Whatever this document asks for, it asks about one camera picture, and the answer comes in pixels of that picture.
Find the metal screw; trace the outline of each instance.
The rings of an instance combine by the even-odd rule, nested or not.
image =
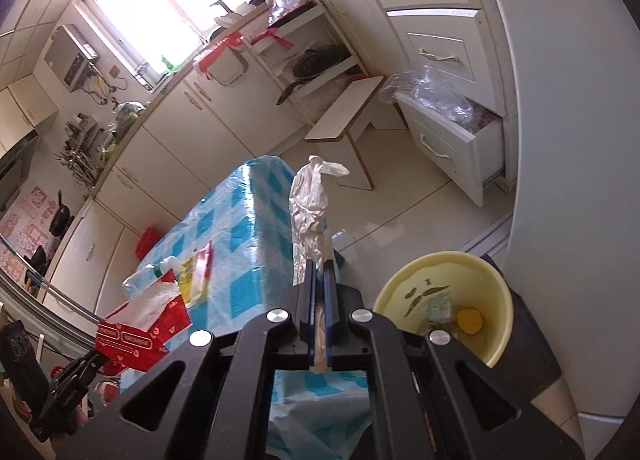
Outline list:
[[[213,335],[211,335],[206,330],[196,330],[193,334],[189,335],[189,342],[193,346],[201,347],[208,345],[213,339]]]
[[[449,344],[451,335],[444,330],[434,330],[429,334],[429,340],[435,345],[444,346]]]
[[[282,308],[274,308],[267,314],[267,319],[272,323],[282,323],[289,319],[289,312]]]
[[[356,321],[356,323],[368,323],[373,319],[373,314],[371,310],[367,310],[366,308],[358,308],[351,312],[351,319]]]

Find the wooden bench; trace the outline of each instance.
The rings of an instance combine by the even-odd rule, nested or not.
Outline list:
[[[350,128],[356,123],[385,77],[369,77],[352,82],[306,134],[305,140],[318,144],[321,156],[341,163],[350,173],[338,179],[340,185],[373,190],[371,176],[355,146]],[[383,108],[385,119],[371,119],[377,129],[406,129],[398,112],[390,104]]]

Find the red bag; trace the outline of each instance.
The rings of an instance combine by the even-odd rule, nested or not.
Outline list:
[[[164,234],[153,227],[149,227],[140,238],[136,246],[136,256],[140,261],[149,253],[154,245],[162,239]]]

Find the drawer handle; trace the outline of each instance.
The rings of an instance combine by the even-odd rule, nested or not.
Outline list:
[[[451,160],[451,157],[448,154],[446,153],[441,154],[441,153],[438,153],[437,151],[434,151],[433,148],[424,141],[424,135],[422,133],[420,133],[420,143],[423,146],[425,146],[429,151],[431,151],[434,156],[437,156],[438,158],[446,158],[448,160]]]
[[[201,85],[199,85],[197,82],[193,83],[193,86],[195,86],[196,90],[198,90],[198,93],[201,94],[204,98],[206,98],[209,102],[211,102],[211,97],[207,94],[206,91],[204,91],[203,87]]]
[[[122,174],[124,174],[132,182],[138,181],[135,175],[131,171],[129,171],[126,167],[123,167],[121,170],[122,170]]]
[[[195,101],[195,99],[194,99],[194,98],[193,98],[189,93],[187,93],[187,92],[185,91],[185,92],[184,92],[184,96],[185,96],[185,97],[187,97],[187,98],[189,99],[189,102],[190,102],[191,104],[193,104],[193,106],[197,107],[199,110],[201,110],[201,111],[202,111],[202,106],[201,106],[200,104],[198,104],[198,103]]]
[[[129,189],[133,189],[133,185],[127,184],[127,182],[125,181],[125,179],[121,175],[118,175],[118,180],[120,180],[120,183],[122,185],[124,185],[125,187],[128,187]]]
[[[426,57],[430,61],[435,61],[435,62],[443,62],[443,61],[460,62],[460,59],[458,58],[458,56],[450,55],[450,56],[447,56],[447,57],[440,57],[440,56],[437,56],[437,55],[430,54],[424,48],[420,48],[420,55],[422,57]]]

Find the pan handle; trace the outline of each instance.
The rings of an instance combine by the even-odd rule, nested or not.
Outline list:
[[[280,98],[276,102],[276,105],[279,106],[280,104],[282,104],[285,100],[287,100],[289,98],[289,95],[291,95],[291,93],[293,93],[293,90],[295,90],[298,86],[301,86],[302,84],[305,84],[305,82],[306,82],[305,79],[300,79],[300,80],[296,80],[295,82],[292,82],[289,86],[287,86],[284,89],[284,91],[282,92]]]

